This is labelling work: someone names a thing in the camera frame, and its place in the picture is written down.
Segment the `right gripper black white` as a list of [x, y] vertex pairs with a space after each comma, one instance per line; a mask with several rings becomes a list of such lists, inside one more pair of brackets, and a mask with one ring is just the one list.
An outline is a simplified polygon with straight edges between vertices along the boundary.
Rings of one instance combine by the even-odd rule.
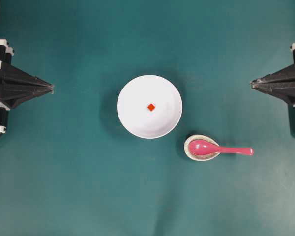
[[293, 63], [275, 73], [253, 80], [251, 88], [259, 92], [274, 96], [295, 107], [295, 43], [290, 46]]

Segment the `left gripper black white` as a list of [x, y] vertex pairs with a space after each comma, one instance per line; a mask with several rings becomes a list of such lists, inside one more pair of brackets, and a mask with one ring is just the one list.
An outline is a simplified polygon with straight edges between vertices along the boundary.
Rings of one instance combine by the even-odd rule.
[[54, 85], [12, 66], [13, 55], [7, 40], [0, 39], [0, 133], [6, 132], [11, 109], [54, 91]]

